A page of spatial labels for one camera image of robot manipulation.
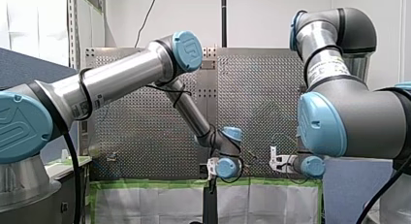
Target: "white paper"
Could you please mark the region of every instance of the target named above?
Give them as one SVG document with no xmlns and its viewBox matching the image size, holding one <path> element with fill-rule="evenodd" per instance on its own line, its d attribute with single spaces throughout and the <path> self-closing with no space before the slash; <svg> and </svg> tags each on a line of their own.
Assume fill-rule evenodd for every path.
<svg viewBox="0 0 411 224">
<path fill-rule="evenodd" d="M 67 0 L 0 0 L 0 47 L 68 66 Z"/>
<path fill-rule="evenodd" d="M 10 49 L 39 57 L 39 24 L 34 0 L 6 0 Z"/>
<path fill-rule="evenodd" d="M 68 66 L 67 0 L 37 0 L 37 4 L 39 56 L 47 61 Z"/>
<path fill-rule="evenodd" d="M 105 47 L 105 28 L 103 15 L 92 6 L 90 6 L 90 13 L 92 27 L 92 46 L 94 48 L 103 48 Z"/>
<path fill-rule="evenodd" d="M 79 48 L 80 48 L 80 66 L 85 67 L 85 49 L 92 47 L 91 37 L 91 13 L 90 7 L 86 0 L 78 0 L 78 24 L 79 24 Z"/>
<path fill-rule="evenodd" d="M 0 0 L 0 48 L 10 49 L 9 21 L 5 0 Z"/>
</svg>

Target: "black cable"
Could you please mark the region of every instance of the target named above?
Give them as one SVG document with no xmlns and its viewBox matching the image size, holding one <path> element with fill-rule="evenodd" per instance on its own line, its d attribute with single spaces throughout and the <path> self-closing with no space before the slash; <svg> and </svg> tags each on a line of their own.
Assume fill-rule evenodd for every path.
<svg viewBox="0 0 411 224">
<path fill-rule="evenodd" d="M 408 91 L 403 90 L 401 88 L 389 87 L 389 88 L 380 89 L 378 91 L 396 92 L 396 93 L 399 93 L 399 94 L 405 96 L 411 102 L 411 94 Z M 408 168 L 410 165 L 411 165 L 411 154 L 408 156 L 408 158 L 405 160 L 405 162 L 401 165 L 401 167 L 398 169 L 398 171 L 396 171 L 395 174 L 384 184 L 384 186 L 371 198 L 371 200 L 368 202 L 368 204 L 363 209 L 363 212 L 361 213 L 360 217 L 357 219 L 357 224 L 361 224 L 365 220 L 366 215 L 371 210 L 371 208 L 374 206 L 374 204 L 378 201 L 378 199 L 380 199 L 380 197 L 385 192 L 387 192 L 388 189 L 390 189 L 391 186 L 393 186 L 393 184 L 402 175 L 405 168 Z"/>
<path fill-rule="evenodd" d="M 192 96 L 193 93 L 191 93 L 190 91 L 186 91 L 185 89 L 185 84 L 182 85 L 182 89 L 181 90 L 168 90 L 168 89 L 164 89 L 164 88 L 160 88 L 158 86 L 154 86 L 154 85 L 146 85 L 146 87 L 149 88 L 153 88 L 156 90 L 160 90 L 160 91 L 164 91 L 164 92 L 173 92 L 173 93 L 179 93 L 178 97 L 175 99 L 174 103 L 173 103 L 173 108 L 175 108 L 175 105 L 178 103 L 179 99 L 181 98 L 183 93 L 187 93 L 189 96 Z"/>
<path fill-rule="evenodd" d="M 73 144 L 72 138 L 70 138 L 70 134 L 65 133 L 63 134 L 63 136 L 64 136 L 64 140 L 66 141 L 67 147 L 69 148 L 70 155 L 72 156 L 73 173 L 75 176 L 75 191 L 76 191 L 74 224 L 79 224 L 79 221 L 81 218 L 81 178 L 80 178 L 80 169 L 79 169 L 79 159 L 77 158 L 76 149 Z"/>
<path fill-rule="evenodd" d="M 153 1 L 151 2 L 151 6 L 150 6 L 150 8 L 148 9 L 147 14 L 145 15 L 145 19 L 144 19 L 144 22 L 142 23 L 142 27 L 141 27 L 140 30 L 139 30 L 139 34 L 137 35 L 137 40 L 136 40 L 136 43 L 134 44 L 134 48 L 136 48 L 136 47 L 137 47 L 137 44 L 139 43 L 140 34 L 142 33 L 142 30 L 143 30 L 144 27 L 145 27 L 145 23 L 147 22 L 148 16 L 149 16 L 150 13 L 151 13 L 151 9 L 153 8 L 154 3 L 155 3 L 155 0 L 153 0 Z"/>
<path fill-rule="evenodd" d="M 398 169 L 398 171 L 395 172 L 393 177 L 391 177 L 386 184 L 371 198 L 369 203 L 365 206 L 363 209 L 363 212 L 361 213 L 359 219 L 357 219 L 357 224 L 363 223 L 366 215 L 368 212 L 371 210 L 371 208 L 374 206 L 374 204 L 380 199 L 380 197 L 387 192 L 387 190 L 399 179 L 399 177 L 402 175 L 403 171 L 405 168 L 409 167 L 411 164 L 411 154 L 408 156 L 407 160 L 405 163 L 402 164 L 402 166 Z"/>
<path fill-rule="evenodd" d="M 82 93 L 84 93 L 84 96 L 86 98 L 87 101 L 87 115 L 83 118 L 78 119 L 79 121 L 88 119 L 91 114 L 93 113 L 93 103 L 91 101 L 91 97 L 90 97 L 90 93 L 88 93 L 88 89 L 84 84 L 84 73 L 86 73 L 87 71 L 91 70 L 92 68 L 85 68 L 79 71 L 79 86 L 82 90 Z"/>
</svg>

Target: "metal frame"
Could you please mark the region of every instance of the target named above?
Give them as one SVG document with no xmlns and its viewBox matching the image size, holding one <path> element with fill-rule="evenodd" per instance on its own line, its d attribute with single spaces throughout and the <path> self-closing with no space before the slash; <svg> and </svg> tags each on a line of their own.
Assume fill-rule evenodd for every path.
<svg viewBox="0 0 411 224">
<path fill-rule="evenodd" d="M 68 0 L 70 67 L 79 69 L 79 24 L 77 0 Z"/>
</svg>

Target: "metal pegboard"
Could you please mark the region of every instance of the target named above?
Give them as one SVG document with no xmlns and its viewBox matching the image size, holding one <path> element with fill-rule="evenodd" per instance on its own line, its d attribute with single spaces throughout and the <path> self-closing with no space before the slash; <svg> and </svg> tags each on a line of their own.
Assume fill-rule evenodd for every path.
<svg viewBox="0 0 411 224">
<path fill-rule="evenodd" d="M 136 48 L 88 48 L 87 67 L 108 64 Z M 197 74 L 180 77 L 197 97 Z M 198 147 L 165 93 L 141 88 L 97 110 L 88 125 L 93 179 L 198 178 Z"/>
<path fill-rule="evenodd" d="M 250 176 L 284 176 L 269 167 L 269 146 L 296 153 L 300 59 L 287 49 L 219 48 L 217 61 L 218 126 L 242 129 Z"/>
<path fill-rule="evenodd" d="M 86 64 L 105 65 L 137 51 L 89 48 Z M 269 146 L 295 153 L 300 60 L 287 49 L 204 48 L 204 54 L 202 69 L 182 76 L 199 109 L 220 128 L 243 130 L 249 176 L 284 176 L 269 168 Z M 198 178 L 207 156 L 165 94 L 148 88 L 96 111 L 87 129 L 92 134 L 82 145 L 91 145 L 93 179 Z"/>
</svg>

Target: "blue base cap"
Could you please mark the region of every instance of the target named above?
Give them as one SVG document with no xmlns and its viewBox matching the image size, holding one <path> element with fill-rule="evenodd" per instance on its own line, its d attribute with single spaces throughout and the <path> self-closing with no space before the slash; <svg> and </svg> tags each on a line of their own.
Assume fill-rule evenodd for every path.
<svg viewBox="0 0 411 224">
<path fill-rule="evenodd" d="M 332 103 L 317 92 L 300 97 L 298 110 L 302 143 L 319 155 L 340 157 L 347 149 L 347 135 L 341 117 Z"/>
<path fill-rule="evenodd" d="M 305 176 L 322 178 L 326 172 L 326 164 L 317 156 L 309 156 L 302 160 L 301 171 Z"/>
<path fill-rule="evenodd" d="M 216 166 L 216 173 L 222 178 L 231 178 L 237 174 L 237 164 L 230 158 L 221 158 Z"/>
<path fill-rule="evenodd" d="M 178 65 L 185 72 L 196 71 L 203 62 L 202 45 L 199 39 L 189 31 L 173 34 L 173 54 Z"/>
<path fill-rule="evenodd" d="M 223 128 L 223 134 L 226 137 L 234 141 L 237 141 L 237 142 L 241 142 L 242 140 L 242 131 L 241 129 L 238 129 L 237 127 L 225 126 Z"/>
<path fill-rule="evenodd" d="M 33 98 L 0 91 L 0 164 L 34 156 L 48 143 L 52 119 Z"/>
</svg>

